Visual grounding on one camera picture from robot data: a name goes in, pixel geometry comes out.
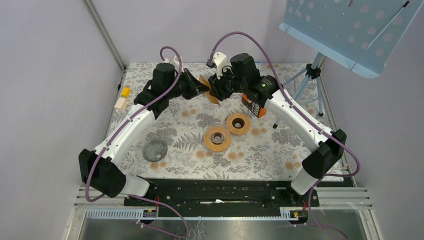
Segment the brown paper coffee filter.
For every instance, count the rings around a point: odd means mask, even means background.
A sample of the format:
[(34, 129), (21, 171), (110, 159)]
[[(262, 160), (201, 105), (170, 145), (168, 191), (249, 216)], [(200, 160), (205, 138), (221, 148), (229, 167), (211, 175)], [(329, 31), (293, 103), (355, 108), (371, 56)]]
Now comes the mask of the brown paper coffee filter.
[(219, 107), (221, 106), (221, 102), (214, 96), (211, 95), (210, 91), (212, 89), (209, 81), (203, 76), (200, 75), (199, 76), (199, 81), (204, 84), (205, 86), (207, 86), (209, 88), (209, 90), (207, 92), (204, 93), (205, 97), (212, 103), (215, 105), (218, 105)]

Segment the orange coffee filter box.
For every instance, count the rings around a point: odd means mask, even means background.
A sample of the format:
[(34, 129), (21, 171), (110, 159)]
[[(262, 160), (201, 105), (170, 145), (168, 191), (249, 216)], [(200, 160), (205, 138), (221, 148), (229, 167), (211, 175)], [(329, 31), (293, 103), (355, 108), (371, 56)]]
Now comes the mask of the orange coffee filter box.
[(260, 107), (258, 103), (250, 101), (246, 94), (242, 95), (241, 102), (258, 119), (262, 118), (267, 113), (266, 108)]

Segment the clear glass dripper cone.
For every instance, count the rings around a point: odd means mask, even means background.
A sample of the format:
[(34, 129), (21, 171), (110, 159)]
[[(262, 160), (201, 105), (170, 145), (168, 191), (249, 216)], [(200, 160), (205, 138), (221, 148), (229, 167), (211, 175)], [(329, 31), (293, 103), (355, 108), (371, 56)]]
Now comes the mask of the clear glass dripper cone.
[(229, 134), (226, 131), (213, 131), (209, 140), (214, 145), (221, 145), (229, 139)]

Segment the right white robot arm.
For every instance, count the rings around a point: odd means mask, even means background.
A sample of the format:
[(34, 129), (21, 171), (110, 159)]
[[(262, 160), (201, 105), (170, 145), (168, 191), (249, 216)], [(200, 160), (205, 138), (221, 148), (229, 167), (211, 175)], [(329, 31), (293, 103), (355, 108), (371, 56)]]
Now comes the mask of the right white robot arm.
[(207, 62), (215, 69), (208, 79), (210, 94), (223, 101), (233, 93), (242, 93), (257, 104), (276, 115), (304, 143), (310, 155), (302, 161), (302, 169), (291, 182), (287, 191), (287, 201), (293, 206), (301, 205), (306, 192), (339, 161), (343, 155), (346, 134), (333, 131), (321, 124), (304, 110), (271, 75), (261, 75), (252, 56), (240, 53), (228, 59), (222, 52), (216, 52)]

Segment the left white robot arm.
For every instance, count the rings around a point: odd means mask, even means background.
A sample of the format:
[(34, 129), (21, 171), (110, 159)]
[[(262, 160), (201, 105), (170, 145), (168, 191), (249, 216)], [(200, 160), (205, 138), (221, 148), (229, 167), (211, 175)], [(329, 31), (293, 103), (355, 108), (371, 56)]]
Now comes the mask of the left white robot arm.
[(81, 180), (102, 196), (136, 195), (144, 206), (152, 204), (155, 192), (141, 177), (125, 175), (118, 168), (134, 141), (169, 106), (169, 101), (182, 97), (191, 100), (210, 91), (187, 68), (179, 70), (171, 63), (159, 63), (152, 78), (136, 96), (127, 115), (115, 130), (93, 150), (83, 149), (78, 155)]

